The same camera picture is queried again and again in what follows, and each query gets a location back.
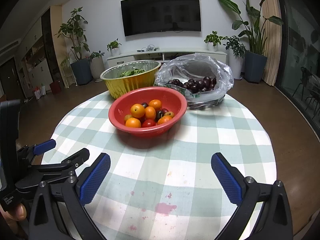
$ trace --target tv stand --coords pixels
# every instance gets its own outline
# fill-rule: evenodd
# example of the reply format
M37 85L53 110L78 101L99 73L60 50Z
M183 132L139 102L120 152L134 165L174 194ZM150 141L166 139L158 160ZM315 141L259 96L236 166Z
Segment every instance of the tv stand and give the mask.
M199 48L164 48L158 49L155 51L131 51L121 53L119 56L109 57L107 58L108 68L128 63L136 60L155 60L160 63L168 62L176 57L193 54L193 53L202 53L216 60L226 63L227 54L221 51L209 51L206 49Z

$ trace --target gold aluminum bowl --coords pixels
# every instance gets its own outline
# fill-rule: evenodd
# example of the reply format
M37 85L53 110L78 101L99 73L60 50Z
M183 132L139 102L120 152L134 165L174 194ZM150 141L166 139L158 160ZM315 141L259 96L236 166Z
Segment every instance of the gold aluminum bowl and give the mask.
M101 73L100 78L105 81L110 95L117 99L132 90L152 87L155 81L155 73L160 66L161 63L157 61L138 60L109 68ZM124 71L132 70L133 68L144 69L145 72L119 78Z

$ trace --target curtain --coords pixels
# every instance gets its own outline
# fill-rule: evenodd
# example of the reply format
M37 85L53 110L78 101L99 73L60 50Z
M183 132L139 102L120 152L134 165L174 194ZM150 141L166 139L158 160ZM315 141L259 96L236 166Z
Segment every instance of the curtain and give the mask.
M266 0L262 6L262 14L265 18L271 16L281 17L278 0ZM267 21L265 35L268 37L265 46L265 56L268 57L262 79L270 86L274 86L279 68L282 27Z

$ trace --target blue gripper pad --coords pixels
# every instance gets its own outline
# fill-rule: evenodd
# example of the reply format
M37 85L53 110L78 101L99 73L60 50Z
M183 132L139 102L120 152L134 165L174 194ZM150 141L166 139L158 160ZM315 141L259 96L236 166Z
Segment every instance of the blue gripper pad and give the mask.
M110 156L101 153L95 162L85 168L78 177L79 200L82 206L89 204L97 193L111 165Z
M56 146L56 141L53 139L50 139L49 141L46 141L44 143L40 143L33 148L33 155L41 155L55 148L55 146Z
M232 174L232 169L236 168L232 167L221 153L215 153L212 156L211 167L230 202L239 205L242 202L243 192L239 182Z

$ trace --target gray planter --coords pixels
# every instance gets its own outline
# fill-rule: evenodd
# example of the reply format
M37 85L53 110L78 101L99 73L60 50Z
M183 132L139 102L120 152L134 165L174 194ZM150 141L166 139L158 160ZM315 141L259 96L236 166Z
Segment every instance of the gray planter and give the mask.
M90 70L95 82L102 81L100 75L105 71L102 57L95 57L90 61Z
M245 52L244 79L250 83L259 83L262 79L263 70L267 63L267 57L250 51Z
M71 63L71 68L78 85L86 85L92 80L89 59L83 58Z

